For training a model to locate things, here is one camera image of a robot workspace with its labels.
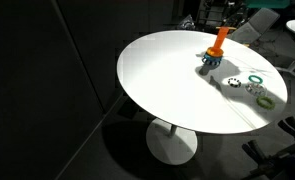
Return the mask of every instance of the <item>table pedestal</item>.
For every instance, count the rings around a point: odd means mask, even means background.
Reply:
[[[194,131],[179,128],[156,118],[148,127],[147,146],[161,162],[179,165],[189,161],[197,149]]]

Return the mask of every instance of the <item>gray floor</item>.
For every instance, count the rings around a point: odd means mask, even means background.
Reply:
[[[261,41],[273,40],[277,33],[277,30],[271,31]],[[265,43],[263,48],[278,54],[278,57],[271,54],[267,58],[272,64],[285,66],[295,58],[295,43],[287,32],[279,33],[283,34],[276,39],[274,46],[268,47]],[[281,74],[289,95],[282,117],[295,117],[295,78],[287,73]],[[234,180],[245,177],[256,168],[255,162],[242,150],[243,143],[255,139],[267,155],[294,143],[294,139],[277,126],[278,121],[249,133],[197,133],[199,146],[189,162],[179,166],[164,165],[152,156],[145,141],[145,132],[153,117],[143,110],[137,111],[135,104],[126,103],[127,99],[124,96],[116,103],[59,180]]]

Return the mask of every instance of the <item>black wall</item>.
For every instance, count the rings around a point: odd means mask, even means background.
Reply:
[[[108,111],[117,57],[169,29],[172,0],[0,0],[0,179],[54,179]]]

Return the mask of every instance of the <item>green ring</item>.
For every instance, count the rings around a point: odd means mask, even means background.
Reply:
[[[259,96],[256,99],[256,102],[260,107],[268,109],[268,110],[272,110],[275,108],[275,102],[266,96]]]
[[[257,78],[259,80],[259,82],[254,81],[252,78]],[[250,75],[248,77],[248,79],[249,79],[250,82],[253,82],[253,83],[258,83],[258,84],[262,84],[263,83],[263,79],[261,77],[259,77],[259,76],[256,76],[256,75]]]

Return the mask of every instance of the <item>orange object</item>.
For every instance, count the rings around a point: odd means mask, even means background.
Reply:
[[[215,44],[213,47],[210,47],[207,49],[207,54],[209,54],[213,57],[220,57],[224,54],[224,51],[222,49],[220,49],[220,47],[223,44],[228,31],[229,31],[228,27],[221,27],[219,29]]]

